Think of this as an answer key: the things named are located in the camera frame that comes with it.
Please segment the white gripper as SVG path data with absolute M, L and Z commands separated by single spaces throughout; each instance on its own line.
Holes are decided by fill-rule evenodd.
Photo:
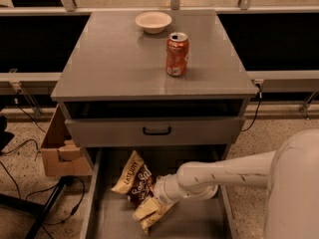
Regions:
M 168 205 L 180 200 L 179 184 L 175 174 L 160 176 L 154 186 L 154 197 L 146 198 L 133 214 L 140 221 L 153 214 L 160 208 L 159 202 Z

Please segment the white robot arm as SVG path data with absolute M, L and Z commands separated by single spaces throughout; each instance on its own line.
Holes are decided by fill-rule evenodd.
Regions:
M 319 239 L 319 130 L 303 130 L 278 149 L 218 162 L 187 162 L 160 177 L 134 213 L 148 228 L 181 200 L 206 200 L 219 185 L 264 187 L 264 239 Z

